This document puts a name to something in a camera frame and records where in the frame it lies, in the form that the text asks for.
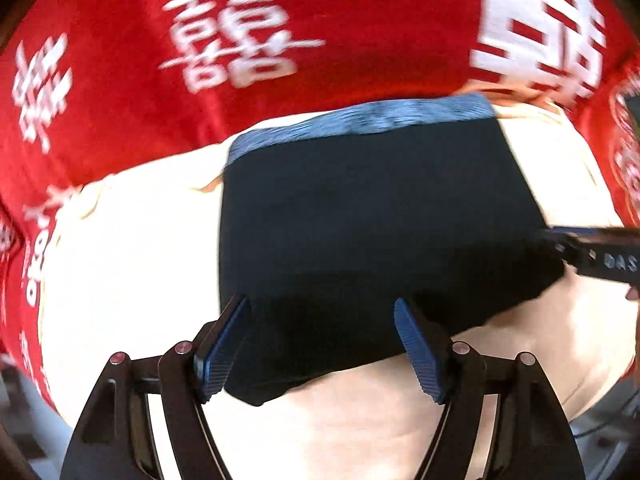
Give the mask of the black pants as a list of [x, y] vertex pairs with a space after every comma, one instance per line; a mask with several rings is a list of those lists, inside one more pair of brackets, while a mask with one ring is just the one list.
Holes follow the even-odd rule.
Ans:
[[222, 300], [252, 327], [227, 390], [258, 406], [398, 356], [398, 299], [449, 335], [562, 278], [494, 118], [339, 132], [326, 118], [238, 136], [224, 170]]

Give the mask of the cream sofa cushion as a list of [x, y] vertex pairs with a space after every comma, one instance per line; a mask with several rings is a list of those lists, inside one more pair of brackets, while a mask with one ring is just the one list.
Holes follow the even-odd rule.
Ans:
[[[560, 110], [489, 103], [544, 229], [620, 224], [588, 144]], [[66, 422], [78, 421], [110, 353], [160, 353], [229, 300], [219, 292], [218, 254], [232, 142], [320, 114], [270, 119], [208, 148], [112, 174], [61, 208], [43, 257], [38, 327], [53, 365], [53, 403]], [[562, 278], [540, 296], [450, 336], [488, 356], [532, 352], [566, 416], [575, 418], [630, 367], [637, 309], [624, 285], [563, 266]], [[226, 387], [205, 414], [238, 479], [408, 479], [440, 408], [421, 391], [402, 348], [258, 406]]]

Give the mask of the red blanket with white characters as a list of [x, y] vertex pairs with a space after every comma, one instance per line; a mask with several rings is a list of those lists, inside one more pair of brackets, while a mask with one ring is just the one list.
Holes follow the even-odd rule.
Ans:
[[639, 61], [614, 0], [1, 0], [1, 349], [50, 399], [43, 255], [109, 174], [308, 110], [480, 88], [573, 116]]

